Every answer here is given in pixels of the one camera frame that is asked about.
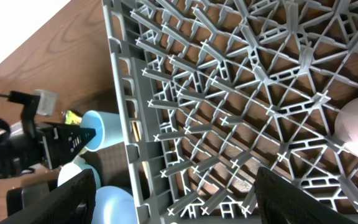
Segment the yellow snack wrapper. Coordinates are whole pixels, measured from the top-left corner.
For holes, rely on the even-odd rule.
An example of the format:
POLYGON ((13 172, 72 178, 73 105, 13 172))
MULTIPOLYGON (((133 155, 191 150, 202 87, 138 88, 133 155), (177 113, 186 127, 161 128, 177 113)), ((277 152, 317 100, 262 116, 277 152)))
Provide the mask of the yellow snack wrapper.
POLYGON ((65 124, 74 124, 80 125, 82 121, 82 114, 76 110, 66 110, 62 113, 63 123, 65 124))

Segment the light blue cup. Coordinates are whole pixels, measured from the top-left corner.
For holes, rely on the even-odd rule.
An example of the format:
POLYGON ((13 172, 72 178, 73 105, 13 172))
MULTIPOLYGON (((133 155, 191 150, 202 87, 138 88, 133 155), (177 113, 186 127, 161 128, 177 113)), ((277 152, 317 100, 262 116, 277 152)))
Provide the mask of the light blue cup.
POLYGON ((95 137, 85 146, 88 151, 98 151, 124 141, 121 118, 116 113, 90 110, 81 120, 81 128, 93 128, 95 137))

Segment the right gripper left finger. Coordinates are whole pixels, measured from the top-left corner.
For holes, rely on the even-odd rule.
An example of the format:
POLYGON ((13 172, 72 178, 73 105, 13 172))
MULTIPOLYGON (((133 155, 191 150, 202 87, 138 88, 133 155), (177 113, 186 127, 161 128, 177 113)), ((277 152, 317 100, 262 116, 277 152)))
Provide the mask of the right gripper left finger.
POLYGON ((7 217, 2 224, 90 224, 96 205, 96 182, 85 169, 51 191, 48 196, 7 217))

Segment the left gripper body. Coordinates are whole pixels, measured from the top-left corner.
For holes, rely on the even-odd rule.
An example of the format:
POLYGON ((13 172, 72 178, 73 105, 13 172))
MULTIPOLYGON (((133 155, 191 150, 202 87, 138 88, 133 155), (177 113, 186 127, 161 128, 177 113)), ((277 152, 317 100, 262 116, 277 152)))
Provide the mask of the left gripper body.
POLYGON ((58 95, 47 90, 33 94, 11 91, 7 100, 22 105, 20 114, 22 134, 10 136, 1 144, 0 174, 21 174, 34 164, 48 169, 61 166, 58 148, 53 138, 52 123, 35 123, 35 116, 53 114, 58 95))

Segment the blue plate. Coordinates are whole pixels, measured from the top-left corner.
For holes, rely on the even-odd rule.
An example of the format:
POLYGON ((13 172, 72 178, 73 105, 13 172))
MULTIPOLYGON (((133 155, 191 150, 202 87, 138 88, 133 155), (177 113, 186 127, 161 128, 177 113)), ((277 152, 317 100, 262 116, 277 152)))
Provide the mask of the blue plate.
POLYGON ((96 191, 92 224, 137 224, 133 196, 115 186, 96 191))

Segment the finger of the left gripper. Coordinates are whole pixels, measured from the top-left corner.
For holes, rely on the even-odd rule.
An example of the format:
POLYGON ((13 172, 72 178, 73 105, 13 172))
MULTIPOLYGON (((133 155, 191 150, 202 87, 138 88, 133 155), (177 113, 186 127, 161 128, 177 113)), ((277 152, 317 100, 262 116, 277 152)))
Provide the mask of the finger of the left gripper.
POLYGON ((81 128, 72 124, 45 123, 45 166, 51 170, 71 162, 96 136, 93 128, 81 128))

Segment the light blue rice bowl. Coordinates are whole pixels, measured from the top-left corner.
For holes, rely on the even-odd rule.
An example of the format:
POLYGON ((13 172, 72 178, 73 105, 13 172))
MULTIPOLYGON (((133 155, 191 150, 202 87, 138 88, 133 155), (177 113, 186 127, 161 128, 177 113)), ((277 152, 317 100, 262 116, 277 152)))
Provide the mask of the light blue rice bowl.
POLYGON ((91 169, 93 171, 96 188, 101 188, 101 179, 97 170, 89 165, 84 158, 76 156, 71 162, 65 164, 58 175, 57 186, 63 185, 68 180, 72 179, 77 174, 81 173, 85 169, 91 169))

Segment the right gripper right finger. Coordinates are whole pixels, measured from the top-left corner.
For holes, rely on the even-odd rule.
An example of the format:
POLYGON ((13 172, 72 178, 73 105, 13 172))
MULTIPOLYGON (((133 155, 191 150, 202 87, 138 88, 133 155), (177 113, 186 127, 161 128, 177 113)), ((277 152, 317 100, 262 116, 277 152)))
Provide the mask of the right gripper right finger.
POLYGON ((258 169, 254 187, 263 224, 355 223, 313 199, 268 168, 258 169))

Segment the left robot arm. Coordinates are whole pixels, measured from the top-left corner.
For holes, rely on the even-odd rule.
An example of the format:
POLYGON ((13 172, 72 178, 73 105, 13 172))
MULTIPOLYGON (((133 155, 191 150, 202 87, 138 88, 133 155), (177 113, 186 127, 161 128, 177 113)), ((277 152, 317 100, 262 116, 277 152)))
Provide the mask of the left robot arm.
POLYGON ((10 125, 0 118, 0 179, 34 173, 32 166, 36 164, 56 169, 72 161, 96 136, 93 128, 51 122, 36 124, 35 115, 45 99, 42 93, 10 91, 0 94, 0 98, 23 106, 21 134, 13 136, 10 125))

